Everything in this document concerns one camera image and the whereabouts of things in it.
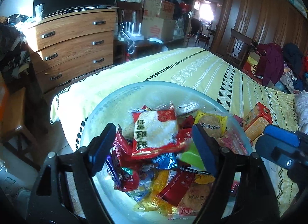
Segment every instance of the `door handle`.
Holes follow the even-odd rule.
[[[53,58],[55,58],[55,57],[57,57],[57,56],[58,56],[58,54],[57,54],[57,53],[54,53],[53,55],[50,55],[50,56],[45,57],[45,60],[51,60],[51,59],[53,59]]]
[[[55,80],[57,80],[58,78],[61,78],[61,77],[62,77],[62,74],[61,74],[61,73],[58,73],[56,76],[50,77],[50,80],[51,80],[51,81],[55,81]]]
[[[92,45],[98,45],[98,44],[101,44],[101,43],[104,43],[104,40],[93,41]]]
[[[49,37],[49,36],[52,36],[52,35],[55,35],[55,34],[56,34],[56,31],[52,31],[52,32],[49,32],[49,33],[46,33],[46,34],[42,34],[42,39]]]
[[[101,21],[94,21],[93,25],[99,25],[99,24],[106,24],[105,20],[101,20]]]
[[[93,63],[95,64],[95,63],[99,63],[99,62],[102,62],[102,61],[104,61],[104,58],[101,58],[99,60],[93,60]]]

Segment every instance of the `purple snack wrapper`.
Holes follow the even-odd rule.
[[[121,182],[119,180],[117,172],[115,171],[115,169],[113,167],[112,156],[111,156],[110,153],[107,155],[106,167],[107,167],[108,174],[111,176],[111,178],[114,181],[114,183],[118,187],[121,187]]]

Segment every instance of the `wooden wardrobe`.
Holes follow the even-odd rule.
[[[292,42],[308,51],[308,20],[287,0],[224,0],[212,53],[225,55],[232,28],[258,44]]]

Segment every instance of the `plastic bowl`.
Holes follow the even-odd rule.
[[[122,87],[104,98],[93,110],[85,124],[80,146],[87,146],[90,141],[101,134],[105,126],[111,122],[124,129],[132,122],[129,109],[140,108],[144,104],[156,107],[173,101],[175,106],[182,103],[198,102],[200,109],[214,109],[219,112],[227,110],[207,95],[189,87],[164,81],[144,81]],[[227,129],[236,129],[240,134],[247,152],[252,152],[248,138],[233,117],[228,117]],[[93,183],[106,209],[115,223],[192,223],[194,217],[188,219],[168,220],[157,211],[147,213],[132,210],[136,202],[124,192],[113,189],[113,181],[104,167],[93,177]]]

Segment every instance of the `bolt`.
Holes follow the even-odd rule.
[[[230,152],[230,149],[227,148],[227,147],[222,147],[222,148],[221,148],[221,151],[222,151],[224,154],[227,154],[227,153]]]
[[[289,167],[291,164],[292,164],[292,161],[289,159],[285,165]]]
[[[259,159],[259,158],[260,158],[260,156],[259,156],[257,153],[255,153],[255,152],[253,152],[253,153],[251,154],[251,156],[252,156],[254,159]]]
[[[48,158],[53,158],[53,157],[55,157],[55,155],[56,155],[56,153],[55,152],[49,152],[48,153]]]
[[[80,147],[78,149],[79,153],[85,153],[87,150],[88,150],[87,147]]]

